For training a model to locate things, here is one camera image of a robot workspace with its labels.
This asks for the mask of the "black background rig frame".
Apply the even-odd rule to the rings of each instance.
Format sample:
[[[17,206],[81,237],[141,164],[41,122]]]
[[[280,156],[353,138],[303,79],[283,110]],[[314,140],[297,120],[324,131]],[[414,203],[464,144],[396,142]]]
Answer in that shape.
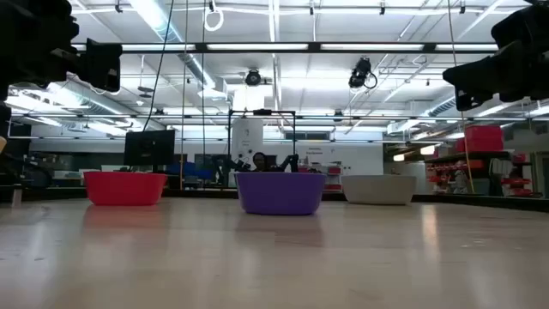
[[[281,163],[272,161],[268,158],[267,150],[265,149],[265,126],[269,120],[289,120],[291,124],[296,123],[296,113],[294,111],[274,111],[271,109],[256,109],[253,111],[247,110],[230,110],[227,118],[227,158],[224,162],[224,169],[231,172],[250,172],[254,171],[254,164],[243,163],[242,161],[234,161],[231,157],[231,137],[232,137],[232,122],[237,118],[258,118],[263,121],[263,146],[262,151],[267,156],[268,172],[272,171],[272,166],[278,167]]]

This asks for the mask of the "red storage bin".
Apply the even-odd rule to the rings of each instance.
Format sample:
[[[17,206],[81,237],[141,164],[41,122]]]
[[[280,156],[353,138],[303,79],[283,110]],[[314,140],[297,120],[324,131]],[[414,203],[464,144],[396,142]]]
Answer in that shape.
[[[457,153],[499,152],[504,150],[503,131],[499,125],[470,125],[464,137],[455,143]]]

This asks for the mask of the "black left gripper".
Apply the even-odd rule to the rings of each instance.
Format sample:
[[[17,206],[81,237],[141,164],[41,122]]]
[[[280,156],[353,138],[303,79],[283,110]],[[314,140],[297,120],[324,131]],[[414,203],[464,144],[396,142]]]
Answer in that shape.
[[[87,39],[78,56],[71,40],[79,31],[68,0],[0,0],[0,100],[11,85],[46,88],[69,72],[94,88],[119,91],[122,45]]]

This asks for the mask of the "blue-purple plastic bowl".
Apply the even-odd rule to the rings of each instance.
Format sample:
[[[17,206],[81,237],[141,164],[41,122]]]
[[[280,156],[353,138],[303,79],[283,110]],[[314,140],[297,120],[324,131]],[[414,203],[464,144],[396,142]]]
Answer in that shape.
[[[314,215],[323,197],[321,173],[250,172],[235,175],[242,210],[253,215]]]

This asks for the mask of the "white cylindrical tank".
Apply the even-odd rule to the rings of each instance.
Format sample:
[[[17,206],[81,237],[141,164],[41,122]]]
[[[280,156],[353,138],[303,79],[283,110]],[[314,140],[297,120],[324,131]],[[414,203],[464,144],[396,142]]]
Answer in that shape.
[[[253,155],[262,151],[263,121],[237,118],[232,122],[231,157],[234,161],[253,164]]]

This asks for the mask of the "silver ventilation duct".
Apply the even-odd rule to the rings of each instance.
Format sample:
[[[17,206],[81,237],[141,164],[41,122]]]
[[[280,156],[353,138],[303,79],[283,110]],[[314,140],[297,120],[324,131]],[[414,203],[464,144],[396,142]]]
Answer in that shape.
[[[131,8],[148,24],[148,26],[166,43],[181,43],[185,40],[175,26],[172,7],[167,8],[164,0],[128,0]],[[198,61],[198,58],[189,53],[179,53],[179,60],[195,77],[203,88],[214,88],[215,79]]]

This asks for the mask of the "black computer monitor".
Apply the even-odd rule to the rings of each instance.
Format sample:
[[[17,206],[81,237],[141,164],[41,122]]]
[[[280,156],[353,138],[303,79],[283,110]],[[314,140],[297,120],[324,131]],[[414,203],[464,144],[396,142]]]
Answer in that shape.
[[[124,164],[160,166],[173,163],[175,130],[128,132],[124,140]]]

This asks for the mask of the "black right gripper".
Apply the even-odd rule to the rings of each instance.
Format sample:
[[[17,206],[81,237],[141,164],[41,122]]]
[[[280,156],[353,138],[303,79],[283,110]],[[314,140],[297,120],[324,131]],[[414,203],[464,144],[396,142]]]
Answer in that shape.
[[[492,27],[498,51],[443,72],[455,87],[455,107],[465,112],[491,100],[549,99],[549,3],[530,3]]]

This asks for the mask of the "light grey plastic bowl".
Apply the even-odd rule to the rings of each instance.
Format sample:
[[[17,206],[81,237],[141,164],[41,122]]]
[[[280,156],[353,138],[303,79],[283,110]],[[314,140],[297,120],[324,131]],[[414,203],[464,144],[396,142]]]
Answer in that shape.
[[[346,200],[356,204],[405,205],[416,190],[416,178],[407,175],[347,175],[341,183]]]

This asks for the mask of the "dark storage shelf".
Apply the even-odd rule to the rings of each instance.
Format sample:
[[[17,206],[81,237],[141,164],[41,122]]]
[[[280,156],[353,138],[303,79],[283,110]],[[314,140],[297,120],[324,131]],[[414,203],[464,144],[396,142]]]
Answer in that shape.
[[[503,197],[503,180],[513,169],[510,152],[460,153],[425,162],[435,194]]]

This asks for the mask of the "black frame top beam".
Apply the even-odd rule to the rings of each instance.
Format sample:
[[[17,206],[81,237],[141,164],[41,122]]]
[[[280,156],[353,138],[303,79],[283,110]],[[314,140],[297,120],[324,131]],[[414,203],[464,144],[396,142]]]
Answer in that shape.
[[[162,43],[122,44],[123,53],[360,53],[360,54],[491,54],[493,43],[353,43],[353,42],[270,42],[270,43]]]

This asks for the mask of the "red plastic bowl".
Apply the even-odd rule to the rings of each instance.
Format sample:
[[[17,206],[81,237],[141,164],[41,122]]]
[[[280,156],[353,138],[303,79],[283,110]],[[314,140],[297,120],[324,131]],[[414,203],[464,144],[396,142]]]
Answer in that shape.
[[[87,198],[96,206],[150,206],[162,196],[162,173],[85,172]]]

